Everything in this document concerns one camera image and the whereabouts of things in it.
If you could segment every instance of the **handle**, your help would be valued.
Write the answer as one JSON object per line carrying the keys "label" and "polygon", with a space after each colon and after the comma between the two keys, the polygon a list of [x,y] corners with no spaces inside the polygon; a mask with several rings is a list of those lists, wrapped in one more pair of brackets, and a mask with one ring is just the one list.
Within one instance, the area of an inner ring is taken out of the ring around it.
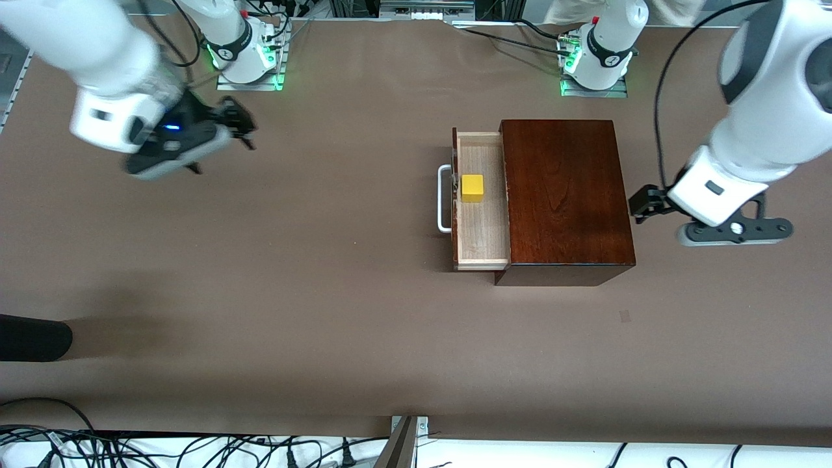
{"label": "handle", "polygon": [[443,164],[442,166],[439,166],[439,170],[436,171],[436,227],[438,227],[439,232],[442,232],[443,234],[450,234],[451,232],[450,227],[442,225],[442,173],[450,170],[450,164]]}

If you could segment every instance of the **wooden cabinet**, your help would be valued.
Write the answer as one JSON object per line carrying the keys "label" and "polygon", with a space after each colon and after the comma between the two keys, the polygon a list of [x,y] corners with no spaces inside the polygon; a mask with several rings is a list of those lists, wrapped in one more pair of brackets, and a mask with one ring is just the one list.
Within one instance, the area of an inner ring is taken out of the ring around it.
{"label": "wooden cabinet", "polygon": [[[610,121],[506,120],[453,129],[453,263],[499,286],[597,286],[636,265]],[[480,203],[456,181],[482,174]]]}

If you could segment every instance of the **brown table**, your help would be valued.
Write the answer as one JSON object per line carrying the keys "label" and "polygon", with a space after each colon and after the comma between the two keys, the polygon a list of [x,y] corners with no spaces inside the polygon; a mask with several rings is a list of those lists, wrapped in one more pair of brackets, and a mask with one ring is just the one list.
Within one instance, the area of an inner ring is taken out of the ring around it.
{"label": "brown table", "polygon": [[[669,76],[671,171],[725,112],[729,34]],[[451,272],[451,128],[612,119],[633,193],[657,179],[652,93],[680,35],[645,31],[628,99],[581,99],[550,56],[440,22],[313,22],[283,92],[238,95],[259,150],[153,183],[70,135],[74,86],[34,62],[0,137],[0,305],[72,321],[77,348],[0,364],[0,396],[61,396],[102,429],[360,435],[419,413],[451,437],[832,444],[832,158],[770,191],[795,223],[777,246],[686,248],[668,216],[597,288]]]}

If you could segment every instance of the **black cylinder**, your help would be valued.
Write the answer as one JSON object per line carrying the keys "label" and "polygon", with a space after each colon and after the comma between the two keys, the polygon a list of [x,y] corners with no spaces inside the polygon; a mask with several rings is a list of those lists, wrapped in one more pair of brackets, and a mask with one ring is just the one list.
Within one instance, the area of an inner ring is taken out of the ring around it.
{"label": "black cylinder", "polygon": [[0,314],[0,361],[56,361],[71,344],[66,323]]}

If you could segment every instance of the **yellow cube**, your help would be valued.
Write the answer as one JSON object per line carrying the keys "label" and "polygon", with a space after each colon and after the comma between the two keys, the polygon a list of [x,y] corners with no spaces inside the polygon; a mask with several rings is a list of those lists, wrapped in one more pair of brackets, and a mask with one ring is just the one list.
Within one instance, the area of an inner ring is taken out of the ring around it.
{"label": "yellow cube", "polygon": [[480,203],[485,195],[483,174],[463,174],[460,188],[463,203]]}

